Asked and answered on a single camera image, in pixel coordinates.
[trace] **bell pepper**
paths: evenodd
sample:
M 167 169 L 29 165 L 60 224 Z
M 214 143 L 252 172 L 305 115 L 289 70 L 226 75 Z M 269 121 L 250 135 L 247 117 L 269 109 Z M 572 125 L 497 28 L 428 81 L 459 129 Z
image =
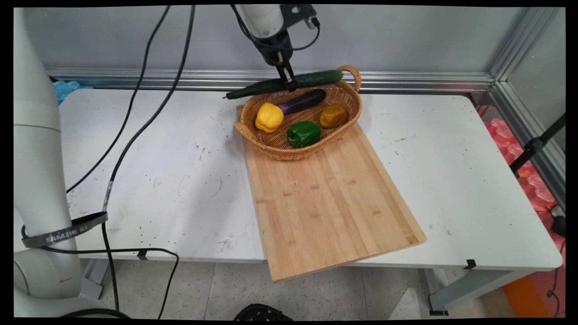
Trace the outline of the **bell pepper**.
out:
M 267 133 L 275 132 L 283 122 L 283 111 L 271 103 L 263 103 L 257 112 L 255 126 Z
M 324 128 L 334 128 L 347 121 L 347 111 L 341 104 L 332 104 L 321 111 L 319 124 Z
M 321 128 L 313 122 L 297 122 L 287 129 L 287 142 L 295 149 L 310 146 L 319 140 Z

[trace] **gray wall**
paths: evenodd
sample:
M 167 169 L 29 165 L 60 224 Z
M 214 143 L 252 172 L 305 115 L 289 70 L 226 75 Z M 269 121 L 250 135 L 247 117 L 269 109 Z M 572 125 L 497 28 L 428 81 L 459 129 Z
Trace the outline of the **gray wall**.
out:
M 362 71 L 485 72 L 525 8 L 314 5 L 321 34 L 295 52 L 296 71 L 351 64 Z M 27 26 L 47 68 L 139 68 L 162 6 L 32 8 Z M 153 43 L 149 68 L 176 69 L 188 6 L 174 6 Z M 294 46 L 314 37 L 290 28 Z M 270 70 L 228 5 L 197 6 L 186 69 Z
M 545 128 L 566 112 L 566 9 L 561 8 L 509 80 Z M 566 150 L 566 129 L 555 138 Z

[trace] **speckled floor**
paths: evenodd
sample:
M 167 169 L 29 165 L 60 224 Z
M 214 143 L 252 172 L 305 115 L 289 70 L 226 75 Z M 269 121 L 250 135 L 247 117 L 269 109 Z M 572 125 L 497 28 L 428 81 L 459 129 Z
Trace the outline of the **speckled floor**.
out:
M 173 262 L 115 261 L 120 309 L 134 318 L 156 318 Z M 450 282 L 466 271 L 446 271 Z M 110 274 L 102 300 L 114 308 Z M 432 317 L 421 269 L 338 267 L 281 283 L 267 264 L 179 263 L 163 319 L 232 320 L 251 303 L 269 305 L 294 320 L 387 320 L 408 288 L 422 319 L 514 317 L 502 291 Z

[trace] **eggplant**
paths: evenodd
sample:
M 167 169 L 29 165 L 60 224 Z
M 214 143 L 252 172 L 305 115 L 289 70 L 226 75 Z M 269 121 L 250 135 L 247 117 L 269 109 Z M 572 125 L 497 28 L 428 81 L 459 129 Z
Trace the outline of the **eggplant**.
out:
M 323 89 L 315 89 L 278 106 L 284 115 L 299 113 L 321 104 L 325 99 L 325 95 L 326 93 Z

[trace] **wooden cutting board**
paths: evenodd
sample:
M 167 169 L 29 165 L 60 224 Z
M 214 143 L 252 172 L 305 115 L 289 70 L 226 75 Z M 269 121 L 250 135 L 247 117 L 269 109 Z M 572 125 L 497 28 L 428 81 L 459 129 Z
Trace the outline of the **wooden cutting board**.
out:
M 425 241 L 359 124 L 297 161 L 244 149 L 274 282 Z

